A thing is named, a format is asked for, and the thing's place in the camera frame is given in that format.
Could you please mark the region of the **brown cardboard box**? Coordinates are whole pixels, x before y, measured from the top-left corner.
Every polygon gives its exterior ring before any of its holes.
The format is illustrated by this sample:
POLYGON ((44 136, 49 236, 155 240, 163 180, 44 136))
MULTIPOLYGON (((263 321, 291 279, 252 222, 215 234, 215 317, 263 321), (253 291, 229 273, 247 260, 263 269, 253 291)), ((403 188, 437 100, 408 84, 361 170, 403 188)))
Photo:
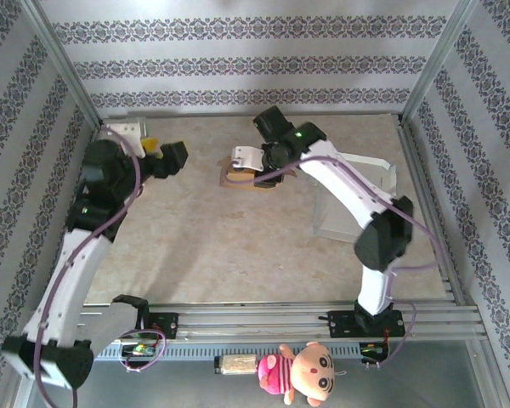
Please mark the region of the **brown cardboard box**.
POLYGON ((283 183, 286 176, 297 177, 294 170, 288 170, 274 178, 255 183, 254 179, 265 175, 268 171, 259 172, 249 168, 235 169, 231 164, 230 156, 218 161, 216 166, 220 168, 219 186, 235 190, 270 191, 283 183))

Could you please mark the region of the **aluminium frame post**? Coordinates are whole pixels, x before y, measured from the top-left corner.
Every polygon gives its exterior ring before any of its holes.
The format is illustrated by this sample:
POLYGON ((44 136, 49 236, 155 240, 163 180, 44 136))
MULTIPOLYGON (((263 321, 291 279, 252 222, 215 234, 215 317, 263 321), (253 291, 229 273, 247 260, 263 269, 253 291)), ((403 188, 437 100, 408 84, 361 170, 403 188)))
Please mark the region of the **aluminium frame post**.
POLYGON ((426 92, 430 89, 434 78, 444 64, 448 53, 458 38, 463 27, 467 24, 470 14, 479 0, 458 0, 456 6, 447 20, 447 23, 429 55, 427 64, 411 90, 410 96, 401 111, 399 122, 404 126, 416 113, 426 92))
POLYGON ((53 25, 45 14, 38 0, 18 0, 23 12, 26 14, 35 33, 39 36, 46 48, 57 72, 62 76, 76 103, 81 108, 88 122, 98 128, 101 118, 90 98, 89 93, 83 86, 82 80, 77 74, 75 66, 67 55, 59 40, 53 25))

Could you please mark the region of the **aluminium front rail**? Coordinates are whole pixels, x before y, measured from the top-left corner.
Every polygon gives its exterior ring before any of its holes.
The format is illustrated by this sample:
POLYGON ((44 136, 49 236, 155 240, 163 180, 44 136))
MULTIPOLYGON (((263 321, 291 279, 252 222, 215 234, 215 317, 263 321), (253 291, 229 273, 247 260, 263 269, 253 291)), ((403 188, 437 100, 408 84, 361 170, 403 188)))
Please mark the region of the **aluminium front rail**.
MULTIPOLYGON (((150 312, 178 314, 175 342, 295 343, 304 341, 369 341, 373 338, 331 338, 327 313, 354 310, 352 303, 176 303, 152 304, 150 312)), ((452 301, 396 304, 411 341, 479 340, 487 337, 475 306, 452 301)), ((390 337, 399 340, 401 337, 390 337)))

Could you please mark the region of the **grey metal panel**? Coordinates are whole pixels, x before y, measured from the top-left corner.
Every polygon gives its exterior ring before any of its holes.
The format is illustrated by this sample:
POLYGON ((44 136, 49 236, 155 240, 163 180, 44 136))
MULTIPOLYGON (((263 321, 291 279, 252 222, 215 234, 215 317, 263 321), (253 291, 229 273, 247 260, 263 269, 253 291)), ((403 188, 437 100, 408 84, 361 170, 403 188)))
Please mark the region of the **grey metal panel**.
MULTIPOLYGON (((381 369, 337 355, 339 372, 322 408, 510 408, 486 341, 408 342, 381 369)), ((164 360, 140 374, 94 364, 77 408, 309 408, 264 392, 255 375, 227 376, 210 360, 164 360)))

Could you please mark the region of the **small circuit board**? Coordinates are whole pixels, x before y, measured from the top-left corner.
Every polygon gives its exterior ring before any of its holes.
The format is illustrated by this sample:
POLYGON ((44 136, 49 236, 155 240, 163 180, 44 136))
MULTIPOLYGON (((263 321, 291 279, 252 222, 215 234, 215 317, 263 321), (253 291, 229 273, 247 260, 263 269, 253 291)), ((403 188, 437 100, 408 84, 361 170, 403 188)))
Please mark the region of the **small circuit board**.
POLYGON ((382 363, 388 358, 387 343, 361 343, 360 353, 362 359, 370 364, 382 363))
POLYGON ((150 358, 156 355, 156 346, 136 343, 126 344, 122 347, 122 358, 144 357, 150 358))

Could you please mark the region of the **teal and white paper box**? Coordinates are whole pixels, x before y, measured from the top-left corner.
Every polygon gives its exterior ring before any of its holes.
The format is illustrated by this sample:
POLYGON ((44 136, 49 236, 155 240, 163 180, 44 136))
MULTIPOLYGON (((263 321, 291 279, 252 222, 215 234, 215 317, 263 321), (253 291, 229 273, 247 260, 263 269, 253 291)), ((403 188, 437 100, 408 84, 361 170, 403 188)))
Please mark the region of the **teal and white paper box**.
MULTIPOLYGON (((380 190, 396 196, 396 166, 380 158, 342 153, 344 159, 380 190)), ((316 183, 313 232, 320 238, 354 244, 361 234, 351 212, 322 184, 316 183)))

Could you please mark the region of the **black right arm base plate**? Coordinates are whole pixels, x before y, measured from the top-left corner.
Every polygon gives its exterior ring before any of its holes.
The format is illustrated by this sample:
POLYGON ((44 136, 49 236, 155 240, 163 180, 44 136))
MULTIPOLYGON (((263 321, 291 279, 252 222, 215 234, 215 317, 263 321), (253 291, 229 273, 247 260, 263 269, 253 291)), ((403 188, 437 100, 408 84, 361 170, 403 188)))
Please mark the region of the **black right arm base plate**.
POLYGON ((382 313, 382 317, 370 317, 368 314, 353 310, 334 310, 327 313, 331 338, 373 338, 403 337, 405 323, 399 310, 382 313))

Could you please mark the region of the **pink plush doll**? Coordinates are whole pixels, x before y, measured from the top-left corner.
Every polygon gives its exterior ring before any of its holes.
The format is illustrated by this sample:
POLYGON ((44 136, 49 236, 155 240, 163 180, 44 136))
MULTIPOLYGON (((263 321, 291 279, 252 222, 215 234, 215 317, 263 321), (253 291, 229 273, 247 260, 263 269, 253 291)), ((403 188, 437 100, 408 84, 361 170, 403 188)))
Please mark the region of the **pink plush doll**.
POLYGON ((309 342, 295 353, 287 344, 266 354, 257 365, 259 387, 272 395, 281 395, 291 405, 297 394, 309 406, 327 401, 336 386, 335 364, 330 350, 321 343, 309 342))

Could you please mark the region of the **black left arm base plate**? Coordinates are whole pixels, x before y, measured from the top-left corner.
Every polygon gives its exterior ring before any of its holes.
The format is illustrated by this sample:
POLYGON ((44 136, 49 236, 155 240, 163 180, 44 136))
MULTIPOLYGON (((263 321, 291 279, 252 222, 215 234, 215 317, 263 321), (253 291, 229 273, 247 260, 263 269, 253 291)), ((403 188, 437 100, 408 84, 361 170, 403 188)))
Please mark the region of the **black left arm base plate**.
POLYGON ((179 328, 179 315, 172 312, 149 312, 137 323, 136 328, 162 332, 166 339, 175 339, 179 328))

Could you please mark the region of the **beige taped block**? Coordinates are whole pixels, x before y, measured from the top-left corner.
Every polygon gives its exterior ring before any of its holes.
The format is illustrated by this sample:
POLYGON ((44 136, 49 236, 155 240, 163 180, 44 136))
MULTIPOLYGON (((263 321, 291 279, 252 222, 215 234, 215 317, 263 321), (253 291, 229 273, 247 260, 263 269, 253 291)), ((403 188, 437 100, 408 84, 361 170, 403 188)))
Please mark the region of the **beige taped block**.
POLYGON ((258 358, 255 354, 221 355, 214 358, 213 366, 215 374, 251 375, 258 371, 258 358))

